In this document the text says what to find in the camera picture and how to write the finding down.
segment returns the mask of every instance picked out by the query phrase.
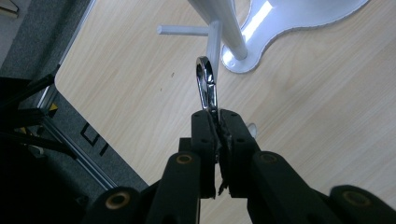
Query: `stand base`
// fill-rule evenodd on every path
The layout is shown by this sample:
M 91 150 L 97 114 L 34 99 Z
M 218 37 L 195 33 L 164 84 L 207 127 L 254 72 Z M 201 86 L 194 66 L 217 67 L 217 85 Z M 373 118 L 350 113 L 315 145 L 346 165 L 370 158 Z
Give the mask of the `stand base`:
M 238 61 L 224 46 L 221 60 L 234 73 L 246 73 L 259 63 L 270 44 L 288 31 L 324 26 L 351 15 L 368 0 L 252 0 L 241 32 L 247 57 Z

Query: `white hanger stand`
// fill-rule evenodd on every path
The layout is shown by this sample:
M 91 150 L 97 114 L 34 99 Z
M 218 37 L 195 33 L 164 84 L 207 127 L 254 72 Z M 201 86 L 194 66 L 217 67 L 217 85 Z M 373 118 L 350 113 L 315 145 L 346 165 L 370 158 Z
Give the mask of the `white hanger stand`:
M 233 0 L 189 0 L 208 27 L 165 26 L 160 35 L 208 36 L 206 57 L 217 80 L 220 42 L 223 64 L 232 72 L 246 73 L 259 63 L 277 36 L 296 29 L 313 28 L 340 21 L 368 0 L 251 0 L 242 28 L 235 17 Z

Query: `floor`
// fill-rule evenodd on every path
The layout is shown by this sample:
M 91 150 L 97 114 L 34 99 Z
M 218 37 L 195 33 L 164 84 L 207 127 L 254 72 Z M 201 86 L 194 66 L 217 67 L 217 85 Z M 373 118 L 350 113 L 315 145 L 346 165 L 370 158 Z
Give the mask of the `floor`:
M 19 7 L 17 19 L 0 15 L 0 77 L 39 80 L 56 69 L 90 0 L 12 0 Z M 36 107 L 42 95 L 30 97 L 21 107 Z M 118 186 L 142 190 L 147 184 L 61 94 L 54 123 L 79 145 Z M 90 140 L 96 136 L 95 144 Z M 51 138 L 44 132 L 43 136 Z M 79 164 L 62 153 L 44 149 L 50 166 L 77 197 L 88 198 L 86 207 L 105 190 Z

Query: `wooden table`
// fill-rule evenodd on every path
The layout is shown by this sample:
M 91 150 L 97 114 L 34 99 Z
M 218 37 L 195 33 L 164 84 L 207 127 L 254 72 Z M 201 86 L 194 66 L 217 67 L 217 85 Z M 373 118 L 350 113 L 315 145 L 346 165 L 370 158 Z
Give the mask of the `wooden table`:
M 240 21 L 248 5 L 237 1 Z M 97 0 L 56 76 L 59 92 L 149 184 L 191 135 L 206 43 L 157 35 L 159 24 L 205 25 L 187 1 Z M 396 208 L 396 1 L 282 35 L 248 74 L 221 65 L 218 97 L 313 189 L 355 185 Z M 203 200 L 201 223 L 249 222 L 245 200 Z

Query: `silver metal hook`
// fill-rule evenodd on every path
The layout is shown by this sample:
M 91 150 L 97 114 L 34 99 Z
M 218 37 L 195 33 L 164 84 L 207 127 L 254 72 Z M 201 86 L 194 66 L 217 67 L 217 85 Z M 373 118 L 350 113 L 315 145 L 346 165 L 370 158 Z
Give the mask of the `silver metal hook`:
M 216 125 L 219 125 L 218 96 L 212 65 L 206 56 L 198 57 L 196 62 L 198 91 L 202 109 L 209 112 Z

